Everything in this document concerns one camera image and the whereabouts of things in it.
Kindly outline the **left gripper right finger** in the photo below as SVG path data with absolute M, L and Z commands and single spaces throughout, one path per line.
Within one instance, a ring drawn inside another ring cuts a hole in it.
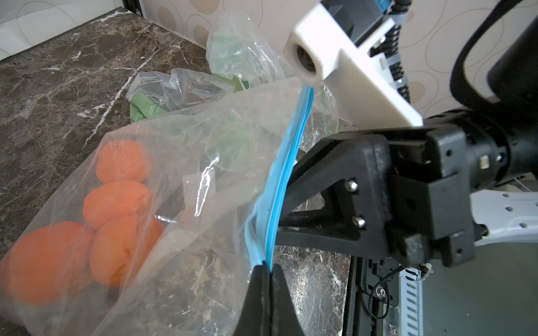
M 282 267 L 275 264 L 270 275 L 270 335 L 304 336 Z

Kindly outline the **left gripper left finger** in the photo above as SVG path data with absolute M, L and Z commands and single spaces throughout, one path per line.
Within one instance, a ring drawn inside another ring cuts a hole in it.
M 252 271 L 242 312 L 233 336 L 270 335 L 270 270 L 263 262 Z

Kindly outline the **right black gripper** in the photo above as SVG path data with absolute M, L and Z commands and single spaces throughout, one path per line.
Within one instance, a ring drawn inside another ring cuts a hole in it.
M 479 231 L 470 195 L 498 179 L 509 157 L 506 137 L 471 124 L 382 135 L 338 133 L 298 161 L 276 243 L 360 258 L 386 258 L 390 247 L 406 267 L 473 260 Z

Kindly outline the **clear zip-top bag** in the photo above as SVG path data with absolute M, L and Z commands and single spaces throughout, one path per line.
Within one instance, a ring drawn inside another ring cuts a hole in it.
M 106 134 L 22 237 L 65 221 L 96 236 L 99 228 L 85 222 L 84 200 L 104 185 L 96 176 L 98 152 L 113 140 L 145 146 L 153 169 L 140 183 L 152 202 L 135 215 L 162 223 L 162 235 L 130 284 L 92 279 L 47 305 L 16 302 L 1 290 L 1 316 L 32 335 L 232 335 L 252 270 L 273 248 L 298 149 L 337 128 L 329 89 L 288 78 Z

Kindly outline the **green zip-top bag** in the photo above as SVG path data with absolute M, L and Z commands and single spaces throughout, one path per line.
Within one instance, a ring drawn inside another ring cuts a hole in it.
M 127 91 L 130 120 L 136 123 L 170 111 L 215 102 L 227 95 L 292 76 L 260 29 L 237 10 L 225 11 L 206 44 L 209 73 L 173 68 L 140 72 Z

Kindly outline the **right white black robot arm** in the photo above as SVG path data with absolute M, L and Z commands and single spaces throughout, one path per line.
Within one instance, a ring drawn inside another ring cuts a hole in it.
M 515 1 L 500 1 L 465 43 L 450 88 L 461 107 L 423 118 L 401 95 L 398 34 L 411 6 L 323 1 L 291 30 L 284 55 L 305 84 L 324 83 L 355 124 L 320 140 L 295 166 L 274 243 L 414 267 L 472 260 L 496 241 L 471 196 L 537 172 L 537 23 L 488 73 L 485 99 L 465 61 Z

